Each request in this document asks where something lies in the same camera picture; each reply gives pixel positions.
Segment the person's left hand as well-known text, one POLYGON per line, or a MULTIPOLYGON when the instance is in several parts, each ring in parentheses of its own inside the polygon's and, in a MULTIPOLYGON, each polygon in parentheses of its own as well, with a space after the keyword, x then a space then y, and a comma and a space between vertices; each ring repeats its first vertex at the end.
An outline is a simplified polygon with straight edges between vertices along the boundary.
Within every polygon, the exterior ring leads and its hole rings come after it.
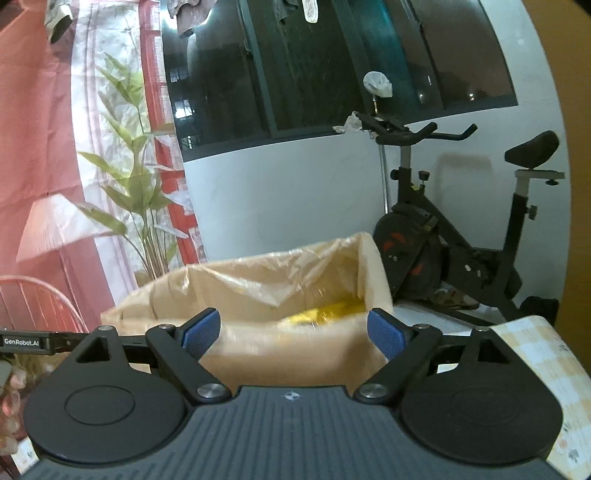
POLYGON ((15 355, 1 358, 1 455, 17 452, 23 408, 33 389, 60 363, 57 357, 15 355))

